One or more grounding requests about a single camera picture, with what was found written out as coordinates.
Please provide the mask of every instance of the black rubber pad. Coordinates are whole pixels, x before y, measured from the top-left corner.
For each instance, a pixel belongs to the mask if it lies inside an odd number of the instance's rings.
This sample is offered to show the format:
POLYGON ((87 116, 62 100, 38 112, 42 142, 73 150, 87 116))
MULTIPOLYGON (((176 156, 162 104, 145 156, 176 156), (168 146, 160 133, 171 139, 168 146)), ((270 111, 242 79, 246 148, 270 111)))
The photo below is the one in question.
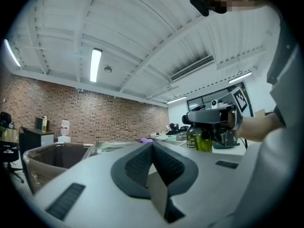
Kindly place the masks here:
POLYGON ((85 189, 84 185, 73 183, 71 184, 52 204, 46 209, 46 212, 63 220, 68 212, 71 210, 82 191, 85 189))
POLYGON ((199 174, 194 161, 153 142, 118 159, 111 167, 112 180, 126 195, 149 200, 146 183, 152 163, 168 187, 169 197, 185 193, 199 174))
POLYGON ((237 163, 228 162, 228 161, 218 161, 215 164, 223 166, 223 167, 231 168, 231 169, 236 169, 238 167, 237 163))

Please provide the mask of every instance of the water bottle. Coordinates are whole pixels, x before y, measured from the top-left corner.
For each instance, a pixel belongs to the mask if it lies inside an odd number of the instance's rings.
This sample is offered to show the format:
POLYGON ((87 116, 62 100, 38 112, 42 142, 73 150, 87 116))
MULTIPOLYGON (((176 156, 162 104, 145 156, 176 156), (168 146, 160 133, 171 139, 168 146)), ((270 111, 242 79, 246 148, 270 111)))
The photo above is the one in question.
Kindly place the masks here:
POLYGON ((70 134, 70 121, 62 120, 61 121, 61 135, 68 136, 70 134))

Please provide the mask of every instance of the white bottle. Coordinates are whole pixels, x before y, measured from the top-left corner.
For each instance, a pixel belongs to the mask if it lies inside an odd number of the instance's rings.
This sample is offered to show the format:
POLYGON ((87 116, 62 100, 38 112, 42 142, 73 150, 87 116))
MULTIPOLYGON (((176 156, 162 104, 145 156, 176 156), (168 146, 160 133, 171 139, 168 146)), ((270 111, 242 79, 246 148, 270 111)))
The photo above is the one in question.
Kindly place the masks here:
POLYGON ((61 130, 62 136, 68 136, 70 133, 70 122, 67 120, 62 120, 61 122, 61 130))
POLYGON ((47 131, 47 123, 48 123, 48 118, 47 116, 44 116, 42 119, 42 131, 46 132, 47 131))

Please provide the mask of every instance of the air vent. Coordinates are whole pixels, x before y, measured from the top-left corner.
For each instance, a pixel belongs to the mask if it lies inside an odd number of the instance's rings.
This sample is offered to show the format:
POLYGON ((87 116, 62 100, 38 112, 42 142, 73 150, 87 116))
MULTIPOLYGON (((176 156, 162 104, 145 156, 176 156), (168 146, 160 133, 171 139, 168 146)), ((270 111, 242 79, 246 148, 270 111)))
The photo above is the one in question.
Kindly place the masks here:
POLYGON ((174 74, 173 76, 170 77, 170 79, 172 82, 175 82, 175 81, 199 70, 200 68, 207 66, 208 64, 210 64, 213 61, 214 61, 213 56, 205 57, 205 58, 201 59, 200 61, 197 61, 196 63, 193 63, 190 66, 184 68, 180 72, 174 74))

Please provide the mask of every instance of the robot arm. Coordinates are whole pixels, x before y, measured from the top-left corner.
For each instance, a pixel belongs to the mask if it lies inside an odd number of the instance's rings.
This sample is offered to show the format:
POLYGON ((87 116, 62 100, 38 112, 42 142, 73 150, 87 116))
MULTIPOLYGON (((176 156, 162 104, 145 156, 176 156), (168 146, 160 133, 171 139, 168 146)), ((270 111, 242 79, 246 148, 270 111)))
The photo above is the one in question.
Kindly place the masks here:
POLYGON ((205 128, 213 141, 226 147, 238 146, 235 141, 235 132, 240 128, 243 120, 243 111, 247 107, 245 97, 236 88, 224 97, 213 100, 211 109, 196 108, 183 116, 184 124, 200 124, 205 128), (234 127, 228 128, 228 115, 234 116, 234 127))

